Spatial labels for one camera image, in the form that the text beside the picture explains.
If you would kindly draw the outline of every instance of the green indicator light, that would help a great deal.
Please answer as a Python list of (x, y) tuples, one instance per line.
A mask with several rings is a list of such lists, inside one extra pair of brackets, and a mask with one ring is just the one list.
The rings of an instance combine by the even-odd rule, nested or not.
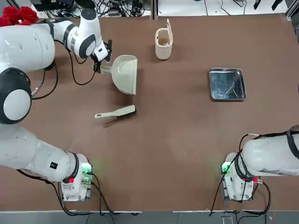
[(229, 162), (223, 163), (223, 165), (222, 165), (222, 171), (229, 173), (229, 169), (228, 169), (229, 165), (230, 165)]

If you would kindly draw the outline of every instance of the red flower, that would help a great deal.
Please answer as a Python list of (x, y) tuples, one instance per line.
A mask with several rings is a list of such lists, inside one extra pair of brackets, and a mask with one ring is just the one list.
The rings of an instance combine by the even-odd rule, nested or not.
[(3, 16), (0, 17), (0, 27), (10, 26), (10, 25), (12, 24), (7, 18), (4, 18)]
[(35, 23), (38, 20), (37, 13), (28, 6), (22, 6), (20, 9), (21, 18), (25, 22)]
[(21, 19), (20, 10), (12, 6), (5, 7), (2, 13), (3, 17), (11, 22), (11, 25), (18, 24)]
[(31, 25), (31, 22), (28, 20), (24, 20), (23, 22), (19, 23), (19, 25), (29, 26)]

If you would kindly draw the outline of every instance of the brush handle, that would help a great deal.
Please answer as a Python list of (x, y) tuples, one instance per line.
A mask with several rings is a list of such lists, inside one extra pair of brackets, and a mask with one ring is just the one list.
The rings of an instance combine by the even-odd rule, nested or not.
[(109, 113), (98, 113), (94, 116), (94, 118), (110, 118), (110, 117), (116, 117), (116, 115), (113, 112), (109, 112)]

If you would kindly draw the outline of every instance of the white cylindrical container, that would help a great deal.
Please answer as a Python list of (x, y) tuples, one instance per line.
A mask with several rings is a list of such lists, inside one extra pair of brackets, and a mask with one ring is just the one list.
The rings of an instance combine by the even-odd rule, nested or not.
[(156, 56), (161, 60), (170, 57), (172, 50), (173, 36), (169, 19), (167, 19), (167, 28), (160, 28), (156, 31), (155, 45)]

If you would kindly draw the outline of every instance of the dustpan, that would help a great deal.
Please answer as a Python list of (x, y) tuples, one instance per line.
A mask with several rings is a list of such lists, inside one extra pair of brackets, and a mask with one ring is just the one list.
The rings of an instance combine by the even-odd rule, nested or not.
[(132, 55), (118, 56), (112, 66), (101, 66), (103, 72), (110, 72), (119, 91), (136, 94), (137, 58)]

